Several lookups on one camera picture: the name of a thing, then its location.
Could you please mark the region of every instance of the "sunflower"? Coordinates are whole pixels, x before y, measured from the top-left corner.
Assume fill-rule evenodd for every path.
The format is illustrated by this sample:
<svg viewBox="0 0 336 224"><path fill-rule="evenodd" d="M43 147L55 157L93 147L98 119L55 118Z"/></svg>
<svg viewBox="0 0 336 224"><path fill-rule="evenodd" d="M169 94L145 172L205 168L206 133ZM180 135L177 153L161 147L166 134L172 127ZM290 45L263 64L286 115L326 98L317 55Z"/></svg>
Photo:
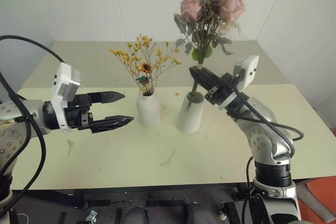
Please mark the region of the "sunflower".
<svg viewBox="0 0 336 224"><path fill-rule="evenodd" d="M141 68L142 71L145 73L151 73L153 71L151 65L149 65L147 62L143 62L141 64Z"/></svg>

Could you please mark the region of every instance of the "white ceramic vase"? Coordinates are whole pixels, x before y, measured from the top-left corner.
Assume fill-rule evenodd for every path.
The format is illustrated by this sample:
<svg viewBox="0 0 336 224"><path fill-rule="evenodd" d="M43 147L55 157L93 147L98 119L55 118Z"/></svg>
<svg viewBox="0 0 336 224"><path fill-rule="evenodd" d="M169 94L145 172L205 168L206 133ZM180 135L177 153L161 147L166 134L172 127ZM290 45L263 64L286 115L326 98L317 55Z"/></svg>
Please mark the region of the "white ceramic vase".
<svg viewBox="0 0 336 224"><path fill-rule="evenodd" d="M202 121L204 96L196 92L189 110L186 110L189 98L190 94L188 93L183 100L176 126L184 133L195 133L200 128Z"/></svg>
<svg viewBox="0 0 336 224"><path fill-rule="evenodd" d="M136 100L140 124L144 127L156 126L161 121L160 98L155 94L145 96L141 92Z"/></svg>

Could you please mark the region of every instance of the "beige table surface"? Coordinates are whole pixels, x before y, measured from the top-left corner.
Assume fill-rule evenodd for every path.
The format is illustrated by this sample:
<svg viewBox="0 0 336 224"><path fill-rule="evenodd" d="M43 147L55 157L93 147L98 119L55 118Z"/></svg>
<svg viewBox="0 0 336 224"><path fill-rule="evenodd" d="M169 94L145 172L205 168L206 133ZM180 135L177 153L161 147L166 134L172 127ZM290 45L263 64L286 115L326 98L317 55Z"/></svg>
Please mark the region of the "beige table surface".
<svg viewBox="0 0 336 224"><path fill-rule="evenodd" d="M183 64L160 79L157 93L162 99L162 122L155 128L147 129L138 122L135 107L138 89L132 88L132 79L111 55L110 48L125 50L126 46L124 42L60 41L55 43L53 50L81 72L78 93L106 90L125 93L126 98L116 103L94 105L95 120L123 114L134 116L134 121L120 129L98 134L78 130L69 134L52 131L45 136L45 167L31 189L234 183L246 180L245 166L251 151L245 135L216 106L205 104L202 126L197 133L183 134L175 127L183 96L192 84L188 67L195 62L190 57L181 50L176 57ZM334 136L258 43L239 41L227 49L234 54L223 56L220 50L215 49L205 66L215 74L224 74L232 72L237 58L260 55L255 80L246 93L269 106L279 123L305 133L303 140L295 142L296 155L291 165L293 178L336 175ZM57 61L47 55L19 93L28 99L50 100L50 86L57 68ZM69 141L73 143L70 151ZM39 158L39 142L34 138L17 161L12 189L25 186Z"/></svg>
<svg viewBox="0 0 336 224"><path fill-rule="evenodd" d="M106 90L82 88L79 93ZM244 182L251 152L237 125L216 106L205 104L197 133L183 134L175 126L183 96L189 88L157 88L162 99L160 125L147 129L138 122L136 88L113 88L126 95L112 104L92 107L95 120L109 115L131 115L134 121L120 129L91 134L60 130L45 136L47 159L31 189L108 188ZM22 89L28 99L48 99L51 89ZM310 178L336 174L334 136L291 84L253 85L246 93L258 97L274 111L278 122L302 130L305 138L295 142L292 177ZM68 142L73 143L69 149ZM19 157L12 189L22 189L40 158L39 141Z"/></svg>

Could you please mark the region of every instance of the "white vase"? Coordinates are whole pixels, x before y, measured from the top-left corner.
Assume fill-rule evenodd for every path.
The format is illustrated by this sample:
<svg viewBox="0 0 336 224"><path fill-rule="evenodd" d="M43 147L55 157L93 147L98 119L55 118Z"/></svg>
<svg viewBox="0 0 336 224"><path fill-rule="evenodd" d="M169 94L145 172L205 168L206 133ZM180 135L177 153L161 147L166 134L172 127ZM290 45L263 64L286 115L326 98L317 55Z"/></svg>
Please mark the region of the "white vase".
<svg viewBox="0 0 336 224"><path fill-rule="evenodd" d="M177 118L176 126L184 133L194 133L200 126L204 108L204 97L201 93L196 92L193 102L186 110L189 103L190 94L188 93L182 103L179 116Z"/></svg>
<svg viewBox="0 0 336 224"><path fill-rule="evenodd" d="M136 100L140 124L144 127L156 126L161 121L160 98L155 94L145 96L141 92Z"/></svg>

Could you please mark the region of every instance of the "table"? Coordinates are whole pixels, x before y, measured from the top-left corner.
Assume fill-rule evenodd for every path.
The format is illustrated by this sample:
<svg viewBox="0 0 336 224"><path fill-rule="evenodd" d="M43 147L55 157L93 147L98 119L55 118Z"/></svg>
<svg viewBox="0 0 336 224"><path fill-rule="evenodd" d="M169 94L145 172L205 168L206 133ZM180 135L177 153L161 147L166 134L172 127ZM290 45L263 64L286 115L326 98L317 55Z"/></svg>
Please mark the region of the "table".
<svg viewBox="0 0 336 224"><path fill-rule="evenodd" d="M187 72L193 64L190 57L183 60L181 69L176 68L163 76L159 84L163 87L156 89L162 102L162 122L147 129L139 124L136 113L135 100L139 91L132 88L131 78L108 51L122 46L120 42L57 42L54 45L53 49L67 63L81 71L78 93L113 90L126 95L116 103L95 104L92 107L95 120L122 114L134 116L134 121L120 129L98 134L88 130L73 130L69 134L52 131L45 136L45 166L31 189L245 182L245 166L251 151L245 135L225 113L206 103L198 132L183 134L175 126L184 94L190 91L192 83ZM255 41L238 42L229 50L236 53L216 58L216 61L209 60L207 67L216 74L223 74L232 71L238 57L260 55L256 79L246 93L269 106L279 123L296 127L305 134L303 140L295 142L296 155L291 162L293 179L335 175L334 136L296 87L288 82ZM50 84L57 66L47 55L19 94L27 99L50 100ZM18 158L12 189L20 190L26 185L39 159L39 142L34 138ZM253 177L253 165L250 173Z"/></svg>

